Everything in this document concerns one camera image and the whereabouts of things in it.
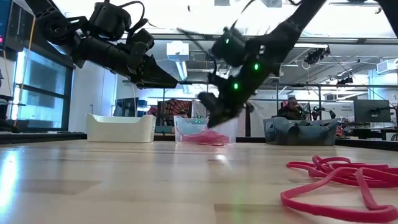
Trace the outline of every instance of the cable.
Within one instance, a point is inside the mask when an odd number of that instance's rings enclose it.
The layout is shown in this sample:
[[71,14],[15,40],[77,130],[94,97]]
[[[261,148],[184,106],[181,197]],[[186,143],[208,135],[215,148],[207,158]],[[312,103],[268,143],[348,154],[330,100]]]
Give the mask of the cable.
[[[33,32],[34,32],[34,30],[35,30],[35,25],[36,25],[36,18],[33,17],[32,28],[31,28],[31,30],[30,30],[29,44],[28,44],[28,48],[27,48],[27,55],[26,55],[26,61],[25,61],[25,68],[24,68],[24,73],[23,73],[23,75],[22,75],[21,87],[20,87],[20,90],[19,90],[19,99],[18,99],[18,102],[21,101],[21,98],[22,98],[22,91],[23,91],[23,89],[24,89],[25,74],[26,74],[26,70],[27,70],[27,64],[28,64],[28,62],[29,62],[30,48],[32,47]],[[15,127],[17,126],[17,122],[18,122],[18,112],[19,112],[19,109],[17,110],[17,117],[15,118],[15,121],[14,121],[14,126],[15,126]]]
[[348,72],[348,70],[337,60],[337,58],[335,56],[333,56],[331,53],[329,53],[331,57],[333,57],[333,59],[335,59],[335,61],[346,71]]
[[[242,11],[241,11],[239,17],[242,15],[242,13],[243,13],[254,1],[255,1],[255,0],[250,0],[250,1],[243,7],[243,9],[242,9]],[[232,23],[232,26],[231,26],[230,29],[234,29],[234,28],[235,28],[235,25],[236,25],[236,23],[238,22],[238,20],[239,20],[239,18],[237,18],[237,19],[235,20],[235,22]],[[194,33],[194,32],[189,32],[189,31],[183,30],[183,29],[181,29],[181,28],[177,28],[177,30],[178,30],[179,32],[181,32],[182,34],[184,34],[186,37],[188,37],[199,49],[201,49],[209,58],[211,58],[211,60],[213,61],[213,64],[214,64],[214,70],[213,70],[213,73],[212,73],[212,74],[213,74],[213,75],[216,75],[216,72],[217,72],[217,61],[216,61],[216,59],[214,58],[214,56],[212,56],[211,54],[209,54],[209,52],[208,52],[207,50],[205,50],[205,49],[198,43],[197,40],[195,40],[195,39],[192,37],[192,35],[201,35],[201,36],[203,36],[203,37],[205,38],[206,35],[198,34],[198,33]]]
[[132,4],[140,4],[142,6],[142,14],[141,14],[141,17],[138,20],[138,22],[134,26],[132,26],[131,28],[128,29],[127,39],[130,39],[134,35],[135,31],[137,31],[139,28],[143,27],[148,22],[147,19],[144,19],[144,16],[145,16],[145,5],[144,5],[144,3],[140,2],[140,1],[131,1],[131,2],[127,2],[125,4],[122,4],[122,5],[118,6],[118,7],[123,8],[123,7],[126,7],[126,6],[130,6]]
[[317,62],[315,65],[324,65],[324,66],[341,66],[341,65],[351,65],[353,63],[363,63],[363,64],[370,64],[370,65],[377,65],[377,63],[371,63],[371,62],[358,62],[358,61],[352,61],[352,62]]
[[304,61],[301,63],[301,67],[302,67],[304,70],[310,69],[311,65],[308,64],[308,67],[305,67],[305,66],[304,66],[304,63],[305,63]]
[[294,6],[299,6],[303,2],[303,0],[300,0],[298,3],[294,2],[293,0],[288,0],[288,1]]
[[145,5],[144,5],[144,3],[140,2],[140,1],[131,1],[131,2],[127,2],[127,3],[123,4],[123,5],[120,5],[118,7],[126,7],[126,6],[130,6],[132,4],[140,4],[142,6],[142,14],[141,14],[141,18],[140,18],[140,20],[142,20],[144,18],[144,15],[145,15]]
[[152,27],[160,28],[160,27],[158,27],[158,26],[155,26],[155,25],[151,24],[150,22],[148,22],[148,24],[149,24],[150,26],[152,26]]

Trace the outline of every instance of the table surface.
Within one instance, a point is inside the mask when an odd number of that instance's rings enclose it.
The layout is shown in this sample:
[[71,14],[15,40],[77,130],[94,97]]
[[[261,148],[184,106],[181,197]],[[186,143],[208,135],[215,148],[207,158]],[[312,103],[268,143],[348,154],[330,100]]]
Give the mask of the table surface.
[[[346,223],[280,205],[281,191],[313,182],[285,163],[315,154],[398,166],[398,152],[337,146],[8,145],[0,147],[0,223]],[[397,190],[372,192],[398,206]],[[338,184],[297,200],[364,209],[357,188]]]

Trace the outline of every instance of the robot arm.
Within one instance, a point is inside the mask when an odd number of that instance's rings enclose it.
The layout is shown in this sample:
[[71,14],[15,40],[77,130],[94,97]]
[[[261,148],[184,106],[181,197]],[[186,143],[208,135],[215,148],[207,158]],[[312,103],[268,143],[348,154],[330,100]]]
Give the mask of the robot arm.
[[[135,31],[148,22],[131,26],[131,17],[123,6],[105,0],[95,4],[90,19],[66,18],[52,0],[26,0],[43,36],[61,53],[70,55],[73,63],[83,67],[86,60],[113,73],[124,75],[139,88],[175,88],[177,80],[162,70],[153,55],[146,52],[154,46],[154,38],[145,29]],[[125,44],[113,44],[128,32]]]
[[[218,98],[212,93],[200,93],[198,98],[210,111],[209,128],[239,116],[243,104],[270,75],[279,75],[280,65],[294,48],[302,31],[324,5],[326,0],[301,0],[297,10],[270,34],[246,39],[236,29],[225,29],[214,43],[211,53],[232,67],[241,70],[235,77],[217,78],[209,74],[209,81],[219,90]],[[398,34],[398,1],[377,0],[392,29]]]
[[326,109],[326,108],[324,108],[322,106],[320,108],[316,106],[316,107],[313,108],[312,113],[311,113],[312,118],[313,118],[314,121],[316,121],[318,119],[318,116],[322,113],[322,111],[329,112],[329,115],[330,115],[331,119],[335,119],[336,118],[336,114],[335,114],[334,111]]

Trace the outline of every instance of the ceiling light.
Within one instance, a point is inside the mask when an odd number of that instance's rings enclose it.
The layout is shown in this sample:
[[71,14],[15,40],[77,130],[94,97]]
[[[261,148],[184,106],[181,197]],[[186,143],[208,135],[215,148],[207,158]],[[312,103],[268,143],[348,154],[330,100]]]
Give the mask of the ceiling light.
[[299,65],[295,65],[295,64],[293,64],[293,65],[281,65],[282,67],[298,67]]
[[302,47],[302,48],[327,48],[327,44],[304,44],[304,43],[298,43],[295,44],[294,47]]
[[333,6],[379,6],[379,3],[375,1],[369,1],[367,0],[348,0],[348,1],[333,1],[330,2],[329,5]]

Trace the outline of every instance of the pink strap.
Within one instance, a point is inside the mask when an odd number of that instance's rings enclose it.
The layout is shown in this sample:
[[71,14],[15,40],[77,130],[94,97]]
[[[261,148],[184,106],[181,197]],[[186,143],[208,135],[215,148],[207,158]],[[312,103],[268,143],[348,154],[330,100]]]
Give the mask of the pink strap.
[[[388,165],[351,163],[349,159],[344,157],[322,159],[319,156],[313,156],[312,161],[313,164],[309,162],[287,163],[289,168],[305,169],[310,177],[322,179],[312,184],[282,192],[280,200],[283,205],[301,212],[349,222],[384,223],[398,219],[398,209],[393,205],[378,205],[370,191],[370,188],[398,187],[398,168],[389,168]],[[310,205],[291,199],[320,188],[331,181],[358,186],[368,210],[360,211],[324,205]]]
[[183,142],[189,142],[194,144],[202,144],[202,145],[212,145],[212,146],[224,146],[229,142],[229,137],[224,136],[222,134],[218,134],[216,131],[206,129],[197,134],[182,134],[178,128],[175,128],[176,132],[178,132],[182,136]]

